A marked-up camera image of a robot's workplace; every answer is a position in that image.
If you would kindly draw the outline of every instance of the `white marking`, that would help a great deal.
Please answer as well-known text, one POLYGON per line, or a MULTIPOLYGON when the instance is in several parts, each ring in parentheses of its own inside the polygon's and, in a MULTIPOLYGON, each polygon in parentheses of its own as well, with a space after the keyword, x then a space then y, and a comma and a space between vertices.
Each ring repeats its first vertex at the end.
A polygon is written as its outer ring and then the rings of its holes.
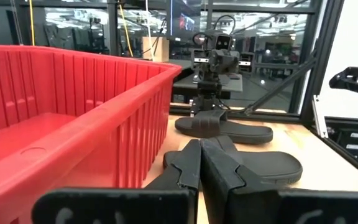
POLYGON ((194 58, 194 62, 208 63, 208 58, 194 58))
POLYGON ((68 222, 68 220, 71 220, 73 217, 74 217, 74 213, 71 209, 62 208, 57 213, 55 223, 56 224, 65 224, 66 222, 68 222))
POLYGON ((357 149, 357 150, 358 150, 358 145, 347 144, 347 145, 346 145, 346 149, 357 149))
POLYGON ((124 216, 122 215, 121 212, 116 211, 115 214, 114 214, 114 217, 116 218, 116 223, 117 224, 125 224, 125 218, 124 218, 124 216))
POLYGON ((323 214, 322 210, 314 210, 311 212, 306 212, 299 217, 295 224, 305 224, 310 218, 319 217, 323 214))
POLYGON ((346 219, 344 217, 337 217, 334 224, 346 224, 346 219))
POLYGON ((251 62, 239 62, 240 66, 251 66, 251 62))

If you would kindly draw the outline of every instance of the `red plastic bin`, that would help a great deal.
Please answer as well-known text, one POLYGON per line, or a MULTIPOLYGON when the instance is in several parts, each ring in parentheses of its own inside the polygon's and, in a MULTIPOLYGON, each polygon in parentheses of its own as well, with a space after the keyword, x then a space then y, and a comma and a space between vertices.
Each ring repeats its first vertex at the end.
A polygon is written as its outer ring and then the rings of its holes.
POLYGON ((58 187, 140 187, 166 135, 177 65, 0 46, 0 223, 58 187))

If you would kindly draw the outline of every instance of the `black slide sandal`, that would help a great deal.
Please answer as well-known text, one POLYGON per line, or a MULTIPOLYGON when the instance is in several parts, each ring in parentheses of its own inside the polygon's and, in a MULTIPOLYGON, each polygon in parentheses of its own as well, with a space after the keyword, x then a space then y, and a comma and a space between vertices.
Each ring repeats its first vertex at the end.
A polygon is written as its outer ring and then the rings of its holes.
POLYGON ((175 121, 175 128, 196 138, 227 135, 233 142, 242 144, 264 144, 273 139, 271 128, 228 121, 225 110, 200 111, 194 118, 179 118, 175 121))
MULTIPOLYGON (((298 159, 285 152, 239 152, 227 136, 208 139, 238 163, 255 172, 270 184, 292 184, 301 179, 303 168, 298 159)), ((170 164, 180 151, 164 154, 163 167, 170 164)))

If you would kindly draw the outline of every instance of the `wooden tabletop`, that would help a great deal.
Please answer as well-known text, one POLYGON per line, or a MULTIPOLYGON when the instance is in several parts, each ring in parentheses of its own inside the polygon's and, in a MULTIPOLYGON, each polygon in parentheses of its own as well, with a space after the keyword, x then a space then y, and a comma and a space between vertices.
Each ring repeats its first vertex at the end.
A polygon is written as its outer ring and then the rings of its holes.
MULTIPOLYGON (((179 116, 169 116, 167 137, 144 181, 144 186, 160 175, 162 159, 167 151, 182 150, 190 139, 175 129, 179 116)), ((236 144, 239 151, 282 151, 296 157, 303 166, 302 178, 292 187, 311 190, 358 191, 358 170, 305 127, 297 124, 278 124, 254 121, 235 121, 247 125, 263 125, 273 129, 273 141, 261 146, 236 144)), ((203 194, 200 194, 198 223, 208 223, 203 194)))

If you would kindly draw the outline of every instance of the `yellow cable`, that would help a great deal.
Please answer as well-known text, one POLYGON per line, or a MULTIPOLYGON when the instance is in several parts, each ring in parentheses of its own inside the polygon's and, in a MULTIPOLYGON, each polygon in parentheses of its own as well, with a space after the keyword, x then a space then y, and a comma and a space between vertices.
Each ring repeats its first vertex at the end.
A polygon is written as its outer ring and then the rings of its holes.
POLYGON ((33 17, 33 14, 32 14, 32 0, 29 0, 29 3, 30 3, 31 41, 32 41, 32 45, 35 46, 34 17, 33 17))
POLYGON ((128 44, 129 52, 131 53, 131 57, 133 57, 134 54, 132 53, 131 42, 129 41, 129 35, 128 35, 128 29, 127 29, 127 22, 125 21, 124 11, 122 10, 121 4, 119 4, 119 10, 121 11, 122 20, 124 21, 125 35, 127 36, 127 44, 128 44))

